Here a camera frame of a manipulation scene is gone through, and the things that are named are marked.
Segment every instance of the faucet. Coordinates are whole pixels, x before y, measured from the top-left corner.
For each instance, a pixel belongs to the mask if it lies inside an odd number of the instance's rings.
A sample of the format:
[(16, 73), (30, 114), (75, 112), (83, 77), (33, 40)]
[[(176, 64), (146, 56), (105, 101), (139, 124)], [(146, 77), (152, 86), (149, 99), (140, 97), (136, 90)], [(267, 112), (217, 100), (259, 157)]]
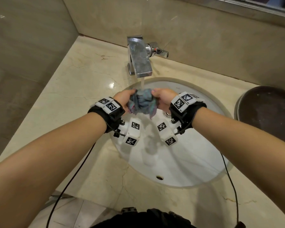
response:
[(137, 78), (152, 75), (152, 66), (149, 57), (159, 55), (167, 58), (169, 52), (158, 47), (157, 42), (145, 43), (141, 35), (128, 36), (128, 69), (130, 75)]

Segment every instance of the wet cloth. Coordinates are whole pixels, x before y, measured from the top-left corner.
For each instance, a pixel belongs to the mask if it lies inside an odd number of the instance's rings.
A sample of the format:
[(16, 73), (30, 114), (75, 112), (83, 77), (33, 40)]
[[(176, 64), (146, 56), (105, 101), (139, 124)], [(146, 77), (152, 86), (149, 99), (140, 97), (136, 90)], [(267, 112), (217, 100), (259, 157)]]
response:
[(151, 91), (152, 89), (136, 90), (135, 94), (130, 96), (127, 105), (131, 113), (149, 114), (150, 119), (156, 114), (158, 101)]

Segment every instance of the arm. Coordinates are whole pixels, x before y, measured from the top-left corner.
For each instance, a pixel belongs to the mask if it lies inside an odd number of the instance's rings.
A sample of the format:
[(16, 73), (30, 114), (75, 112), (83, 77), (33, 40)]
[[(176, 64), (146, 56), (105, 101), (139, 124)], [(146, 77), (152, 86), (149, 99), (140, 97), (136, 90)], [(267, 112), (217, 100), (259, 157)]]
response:
[[(114, 96), (126, 112), (135, 90)], [(44, 134), (0, 163), (0, 227), (28, 227), (57, 186), (107, 128), (89, 113)]]
[[(177, 95), (155, 89), (159, 108), (168, 111)], [(285, 142), (248, 124), (200, 108), (192, 127), (211, 142), (285, 213)]]

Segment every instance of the running water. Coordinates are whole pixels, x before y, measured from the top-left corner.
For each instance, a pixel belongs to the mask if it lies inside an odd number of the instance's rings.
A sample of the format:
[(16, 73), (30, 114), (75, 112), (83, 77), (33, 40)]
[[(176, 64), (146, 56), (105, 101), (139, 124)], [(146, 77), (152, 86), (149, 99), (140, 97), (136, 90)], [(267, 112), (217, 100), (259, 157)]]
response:
[(140, 82), (141, 82), (141, 89), (143, 90), (143, 89), (144, 89), (144, 85), (145, 85), (145, 78), (142, 77), (142, 78), (140, 79)]

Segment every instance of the beige marble wall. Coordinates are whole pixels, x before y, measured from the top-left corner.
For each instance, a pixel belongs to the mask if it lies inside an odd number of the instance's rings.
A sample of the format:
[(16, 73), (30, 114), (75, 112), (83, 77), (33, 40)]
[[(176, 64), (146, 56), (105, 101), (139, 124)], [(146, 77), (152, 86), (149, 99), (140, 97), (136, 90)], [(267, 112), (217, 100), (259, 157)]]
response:
[(169, 59), (285, 89), (285, 28), (177, 0), (64, 0), (79, 33), (126, 46), (142, 34)]
[(63, 0), (0, 0), (0, 154), (77, 36)]

